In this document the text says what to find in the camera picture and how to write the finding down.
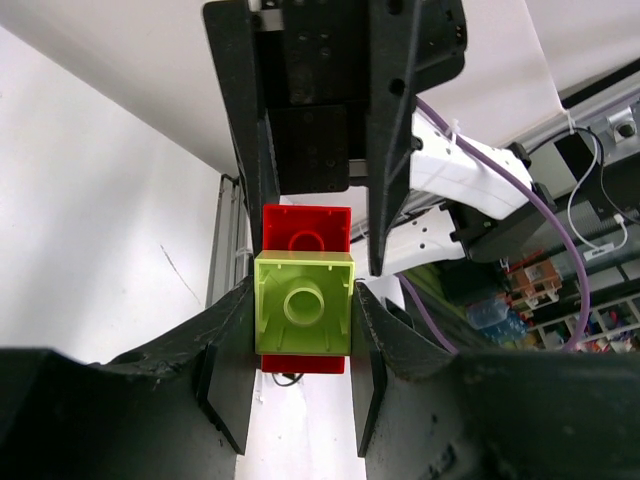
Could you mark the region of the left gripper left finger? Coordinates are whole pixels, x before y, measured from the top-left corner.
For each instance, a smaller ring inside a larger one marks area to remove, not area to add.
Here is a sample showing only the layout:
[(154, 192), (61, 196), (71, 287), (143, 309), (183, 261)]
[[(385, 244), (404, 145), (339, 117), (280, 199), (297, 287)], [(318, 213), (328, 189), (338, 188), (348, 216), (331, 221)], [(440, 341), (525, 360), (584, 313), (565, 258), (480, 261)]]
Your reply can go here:
[(5, 479), (230, 479), (247, 447), (254, 284), (106, 364), (1, 352)]

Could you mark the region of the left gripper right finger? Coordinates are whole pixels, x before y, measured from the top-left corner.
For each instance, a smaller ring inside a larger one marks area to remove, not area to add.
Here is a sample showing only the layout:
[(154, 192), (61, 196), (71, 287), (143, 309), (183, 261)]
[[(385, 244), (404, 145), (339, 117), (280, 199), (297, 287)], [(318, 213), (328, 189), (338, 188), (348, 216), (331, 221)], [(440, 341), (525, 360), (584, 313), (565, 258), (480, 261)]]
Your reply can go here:
[(635, 479), (639, 357), (450, 355), (354, 287), (356, 449), (370, 479)]

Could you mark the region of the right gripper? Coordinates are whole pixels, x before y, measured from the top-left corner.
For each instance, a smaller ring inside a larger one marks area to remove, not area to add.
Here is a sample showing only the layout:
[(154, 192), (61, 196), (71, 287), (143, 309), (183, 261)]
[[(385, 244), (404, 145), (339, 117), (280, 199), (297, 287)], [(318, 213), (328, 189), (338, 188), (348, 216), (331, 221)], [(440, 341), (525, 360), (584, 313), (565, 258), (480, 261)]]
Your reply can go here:
[(261, 1), (252, 22), (246, 1), (211, 1), (202, 15), (252, 247), (263, 248), (263, 208), (280, 189), (366, 186), (369, 270), (380, 276), (391, 223), (408, 195), (415, 98), (465, 63), (462, 4)]

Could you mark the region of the small lime lego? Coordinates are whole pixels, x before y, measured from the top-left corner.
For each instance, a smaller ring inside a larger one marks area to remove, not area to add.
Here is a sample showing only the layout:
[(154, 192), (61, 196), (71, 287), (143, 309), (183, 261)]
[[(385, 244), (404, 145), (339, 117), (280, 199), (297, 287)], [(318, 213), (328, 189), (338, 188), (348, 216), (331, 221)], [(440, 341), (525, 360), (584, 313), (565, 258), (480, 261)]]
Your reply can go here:
[(254, 260), (255, 351), (348, 356), (354, 278), (347, 252), (262, 251)]

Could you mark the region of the red arch lego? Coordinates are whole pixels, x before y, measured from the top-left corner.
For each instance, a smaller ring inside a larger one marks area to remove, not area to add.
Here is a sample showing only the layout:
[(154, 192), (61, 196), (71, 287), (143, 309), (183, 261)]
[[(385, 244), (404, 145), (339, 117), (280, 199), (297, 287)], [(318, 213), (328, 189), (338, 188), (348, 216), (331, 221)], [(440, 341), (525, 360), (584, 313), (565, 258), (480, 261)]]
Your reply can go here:
[[(268, 204), (263, 209), (263, 215), (264, 234), (261, 252), (285, 250), (350, 254), (352, 212), (348, 207)], [(345, 361), (350, 354), (348, 356), (258, 355), (260, 367), (265, 373), (341, 374), (345, 370)]]

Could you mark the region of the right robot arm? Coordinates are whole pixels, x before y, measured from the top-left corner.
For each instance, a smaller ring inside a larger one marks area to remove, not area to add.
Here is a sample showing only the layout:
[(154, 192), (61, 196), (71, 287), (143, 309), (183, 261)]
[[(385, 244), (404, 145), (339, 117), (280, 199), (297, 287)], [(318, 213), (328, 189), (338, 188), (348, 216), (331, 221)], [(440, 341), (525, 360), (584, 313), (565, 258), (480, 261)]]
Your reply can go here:
[(368, 191), (366, 262), (380, 275), (394, 220), (413, 190), (493, 222), (536, 188), (522, 148), (513, 166), (455, 136), (420, 94), (458, 76), (458, 1), (213, 1), (202, 9), (245, 194), (252, 245), (284, 195)]

